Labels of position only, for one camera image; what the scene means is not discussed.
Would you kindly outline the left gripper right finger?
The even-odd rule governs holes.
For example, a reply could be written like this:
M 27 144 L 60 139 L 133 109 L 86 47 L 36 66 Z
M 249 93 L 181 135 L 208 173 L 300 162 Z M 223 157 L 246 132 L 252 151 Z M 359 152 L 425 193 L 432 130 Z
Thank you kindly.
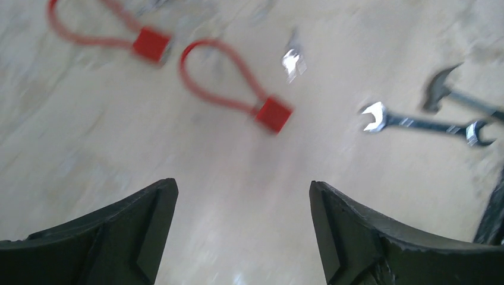
M 311 216 L 327 284 L 502 284 L 503 246 L 403 224 L 312 181 Z

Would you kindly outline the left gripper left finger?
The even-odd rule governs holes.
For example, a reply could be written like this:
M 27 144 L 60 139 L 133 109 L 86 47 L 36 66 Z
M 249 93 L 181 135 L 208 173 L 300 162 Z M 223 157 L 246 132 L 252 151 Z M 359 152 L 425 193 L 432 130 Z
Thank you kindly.
M 175 179 L 1 242 L 2 284 L 154 284 L 178 198 Z

